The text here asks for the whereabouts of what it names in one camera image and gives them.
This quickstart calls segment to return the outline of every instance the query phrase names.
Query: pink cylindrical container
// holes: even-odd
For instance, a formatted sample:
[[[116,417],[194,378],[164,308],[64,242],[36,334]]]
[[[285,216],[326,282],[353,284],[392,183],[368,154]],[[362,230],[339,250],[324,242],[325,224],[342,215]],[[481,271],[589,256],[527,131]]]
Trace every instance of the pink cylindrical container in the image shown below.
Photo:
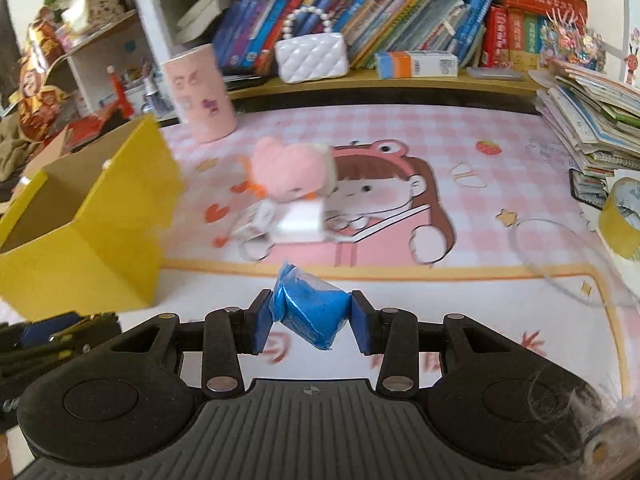
[[[178,117],[189,126],[195,140],[222,139],[238,127],[211,44],[165,61],[162,70]]]

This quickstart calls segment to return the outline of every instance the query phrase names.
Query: strawberry illustration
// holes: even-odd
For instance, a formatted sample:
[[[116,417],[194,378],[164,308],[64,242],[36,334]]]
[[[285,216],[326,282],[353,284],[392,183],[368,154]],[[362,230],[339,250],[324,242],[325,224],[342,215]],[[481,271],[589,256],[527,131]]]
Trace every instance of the strawberry illustration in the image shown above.
[[[500,146],[492,140],[478,140],[476,150],[485,155],[500,155],[502,153]]]

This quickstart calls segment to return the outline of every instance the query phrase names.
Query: red figurine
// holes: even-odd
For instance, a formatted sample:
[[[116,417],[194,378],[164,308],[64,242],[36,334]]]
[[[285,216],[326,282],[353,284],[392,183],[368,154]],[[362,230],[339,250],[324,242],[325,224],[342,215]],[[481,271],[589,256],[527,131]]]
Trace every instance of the red figurine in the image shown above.
[[[629,45],[629,55],[625,57],[624,61],[626,62],[626,84],[632,85],[634,83],[634,72],[638,69],[638,48],[636,47],[636,51],[634,52],[633,47]]]
[[[113,65],[109,65],[107,67],[107,72],[109,73],[109,79],[111,79],[111,85],[113,86],[113,91],[116,92],[116,102],[118,103],[118,107],[122,112],[122,115],[125,119],[129,119],[134,113],[133,106],[127,99],[127,95],[124,93],[124,87],[122,83],[116,76],[116,69]]]

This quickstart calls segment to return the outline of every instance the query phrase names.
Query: red heart illustration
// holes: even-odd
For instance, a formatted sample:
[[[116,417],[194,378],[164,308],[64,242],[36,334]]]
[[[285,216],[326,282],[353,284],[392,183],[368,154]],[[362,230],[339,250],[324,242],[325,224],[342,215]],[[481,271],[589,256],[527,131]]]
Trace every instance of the red heart illustration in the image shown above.
[[[244,193],[249,188],[249,182],[245,180],[240,184],[236,184],[235,186],[231,186],[231,193],[241,194]]]
[[[223,247],[228,242],[228,240],[229,238],[214,238],[213,246],[219,249],[220,247]]]
[[[221,218],[224,218],[228,213],[228,207],[218,207],[218,204],[211,204],[204,211],[204,220],[207,224],[217,222]]]

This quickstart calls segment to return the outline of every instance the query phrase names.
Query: wooden shelf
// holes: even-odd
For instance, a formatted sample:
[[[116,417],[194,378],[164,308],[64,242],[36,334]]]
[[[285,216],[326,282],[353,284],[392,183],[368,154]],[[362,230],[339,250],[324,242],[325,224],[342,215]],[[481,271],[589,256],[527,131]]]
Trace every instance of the wooden shelf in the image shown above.
[[[471,90],[475,92],[494,92],[522,97],[534,97],[540,86],[528,75],[524,81],[501,81],[491,79],[473,79],[466,71],[458,77],[415,77],[411,79],[379,79],[375,70],[352,70],[345,77],[321,79],[305,83],[287,84],[279,78],[271,79],[262,86],[243,88],[229,92],[232,99],[261,97],[317,90],[344,90],[361,88],[447,88]]]
[[[64,56],[60,56],[57,60],[53,62],[53,64],[49,68],[49,73],[53,69],[55,69],[57,65],[62,63],[66,58],[73,56],[73,54],[75,54],[79,50],[82,50],[83,48],[89,46],[95,41],[106,40],[108,37],[113,36],[114,34],[117,34],[125,30],[126,28],[129,28],[131,25],[133,25],[133,23],[137,19],[138,19],[138,13],[135,10],[130,10],[129,12],[126,12],[125,15],[122,17],[122,19],[120,19],[119,21],[114,23],[109,23],[109,25],[105,25],[103,28],[101,28],[97,32],[94,32],[92,35],[86,38],[86,40],[84,40],[82,43],[77,44],[71,50],[69,50],[68,52],[65,52]]]

